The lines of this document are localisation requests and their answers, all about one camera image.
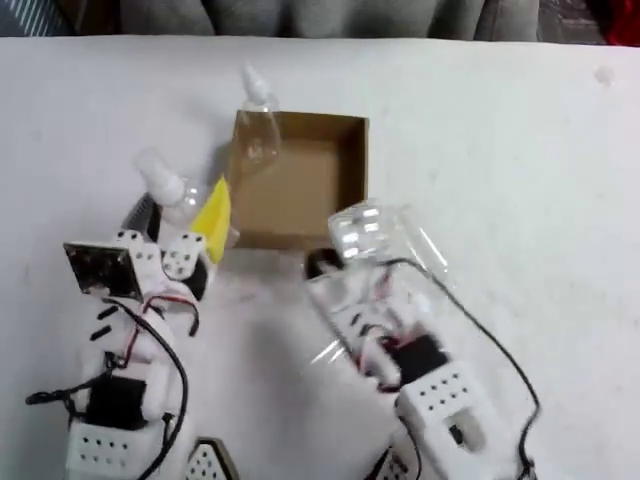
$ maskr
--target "white table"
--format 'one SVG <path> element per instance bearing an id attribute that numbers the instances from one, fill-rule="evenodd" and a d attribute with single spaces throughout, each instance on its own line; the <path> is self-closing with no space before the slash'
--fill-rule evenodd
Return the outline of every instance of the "white table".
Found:
<path id="1" fill-rule="evenodd" d="M 372 196 L 420 209 L 459 296 L 539 389 L 532 452 L 572 478 L 635 478 L 640 52 L 133 37 L 0 40 L 0 476 L 62 473 L 62 407 L 22 403 L 77 381 L 89 300 L 61 243 L 113 233 L 142 191 L 130 167 L 142 148 L 184 172 L 220 153 L 245 60 L 284 109 L 371 118 Z M 356 480 L 396 424 L 343 357 L 310 364 L 331 336 L 296 262 L 231 255 L 191 349 L 195 410 L 244 479 Z M 519 428 L 517 376 L 448 312 L 449 343 Z"/>

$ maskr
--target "yellow object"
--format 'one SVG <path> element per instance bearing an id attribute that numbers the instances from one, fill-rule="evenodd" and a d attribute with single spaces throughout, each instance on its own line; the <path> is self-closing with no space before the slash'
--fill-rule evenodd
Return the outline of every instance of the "yellow object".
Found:
<path id="1" fill-rule="evenodd" d="M 207 242 L 207 255 L 213 263 L 219 263 L 231 221 L 231 197 L 229 186 L 223 178 L 218 180 L 213 193 L 191 224 L 191 231 L 203 235 Z"/>

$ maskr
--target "brown cardboard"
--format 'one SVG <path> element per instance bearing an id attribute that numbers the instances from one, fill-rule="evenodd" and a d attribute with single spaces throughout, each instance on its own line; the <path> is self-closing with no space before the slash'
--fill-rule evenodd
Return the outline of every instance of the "brown cardboard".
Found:
<path id="1" fill-rule="evenodd" d="M 278 159 L 252 171 L 246 158 L 250 132 L 236 116 L 229 184 L 233 222 L 240 230 L 238 246 L 329 246 L 329 216 L 367 196 L 368 120 L 280 112 L 278 124 Z"/>

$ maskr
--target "white bottle cap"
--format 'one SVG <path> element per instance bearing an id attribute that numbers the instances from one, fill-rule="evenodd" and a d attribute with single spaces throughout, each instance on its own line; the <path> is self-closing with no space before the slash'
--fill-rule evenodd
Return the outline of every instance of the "white bottle cap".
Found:
<path id="1" fill-rule="evenodd" d="M 142 175 L 147 191 L 158 205 L 173 207 L 184 197 L 184 180 L 167 167 L 155 148 L 140 152 L 133 163 Z"/>
<path id="2" fill-rule="evenodd" d="M 261 105 L 269 100 L 271 94 L 269 84 L 249 64 L 245 64 L 242 68 L 242 83 L 244 91 L 252 103 Z"/>

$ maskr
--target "plastic bottle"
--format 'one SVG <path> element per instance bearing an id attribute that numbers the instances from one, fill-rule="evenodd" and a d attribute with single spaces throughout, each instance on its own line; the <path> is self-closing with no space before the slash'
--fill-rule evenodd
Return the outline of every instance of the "plastic bottle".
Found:
<path id="1" fill-rule="evenodd" d="M 270 164 L 280 153 L 278 99 L 251 65 L 242 69 L 242 82 L 247 94 L 241 108 L 244 112 L 241 119 L 248 135 L 247 157 L 254 164 Z"/>
<path id="2" fill-rule="evenodd" d="M 134 164 L 151 197 L 163 207 L 163 219 L 175 227 L 188 229 L 207 201 L 211 189 L 171 170 L 154 148 L 140 152 Z"/>

